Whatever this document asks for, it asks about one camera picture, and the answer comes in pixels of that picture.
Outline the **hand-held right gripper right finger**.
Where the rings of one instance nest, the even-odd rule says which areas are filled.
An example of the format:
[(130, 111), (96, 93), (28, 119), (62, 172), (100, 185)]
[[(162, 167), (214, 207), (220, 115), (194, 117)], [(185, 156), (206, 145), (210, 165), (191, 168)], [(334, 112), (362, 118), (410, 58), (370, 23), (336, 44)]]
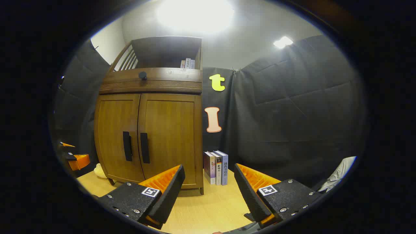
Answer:
[(309, 209), (322, 194), (295, 179), (278, 180), (235, 164), (235, 181), (254, 222), (266, 228)]

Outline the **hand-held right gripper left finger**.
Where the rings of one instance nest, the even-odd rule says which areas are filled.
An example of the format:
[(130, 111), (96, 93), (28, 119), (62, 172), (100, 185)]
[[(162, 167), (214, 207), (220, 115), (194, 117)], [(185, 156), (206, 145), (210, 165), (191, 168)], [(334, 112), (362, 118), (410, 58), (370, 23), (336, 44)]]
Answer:
[(168, 220), (185, 180), (179, 164), (140, 183), (126, 182), (98, 197), (98, 202), (115, 212), (152, 228), (161, 229)]

